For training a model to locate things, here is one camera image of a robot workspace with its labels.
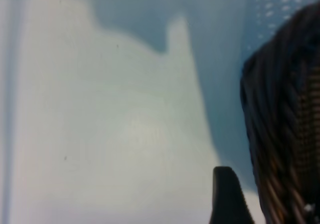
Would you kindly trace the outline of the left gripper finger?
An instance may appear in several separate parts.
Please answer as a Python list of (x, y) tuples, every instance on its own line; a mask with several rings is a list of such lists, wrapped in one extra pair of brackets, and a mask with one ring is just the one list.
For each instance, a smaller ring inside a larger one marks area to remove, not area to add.
[(253, 224), (241, 189), (232, 168), (217, 166), (213, 169), (212, 212), (210, 224)]

